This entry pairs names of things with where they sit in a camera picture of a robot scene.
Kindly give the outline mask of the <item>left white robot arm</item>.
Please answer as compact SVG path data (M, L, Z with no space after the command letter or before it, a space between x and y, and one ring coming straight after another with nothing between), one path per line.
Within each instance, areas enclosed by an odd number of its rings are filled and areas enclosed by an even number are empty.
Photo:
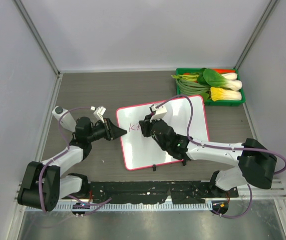
M66 177L62 175L87 158L92 142L100 139L112 141L125 134L127 131L115 126L109 118L96 123L85 116L78 118L72 140L62 152L48 160L32 161L27 165L18 193L18 204L50 212L62 198L85 199L90 192L87 176L78 173L70 173Z

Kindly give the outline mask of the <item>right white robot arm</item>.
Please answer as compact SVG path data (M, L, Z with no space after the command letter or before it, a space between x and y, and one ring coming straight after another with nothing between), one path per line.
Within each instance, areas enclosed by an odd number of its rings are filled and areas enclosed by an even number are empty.
M221 197L241 185L270 189L276 166L276 157L257 140L247 138L244 143L202 142L194 144L192 138L180 135L164 120L154 120L150 115L139 121L142 135L152 138L159 147L177 160L206 160L230 165L228 170L212 174L209 193Z

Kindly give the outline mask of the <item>pink framed whiteboard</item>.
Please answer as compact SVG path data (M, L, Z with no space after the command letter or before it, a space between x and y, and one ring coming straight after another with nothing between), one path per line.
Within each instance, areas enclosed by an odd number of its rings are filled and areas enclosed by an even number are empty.
M161 121L145 121L151 113L151 102L116 110L120 128L127 131L120 138L124 165L129 171L184 162L171 153L182 155L189 135L197 141L208 141L209 131L203 99L199 95L177 98L164 105Z

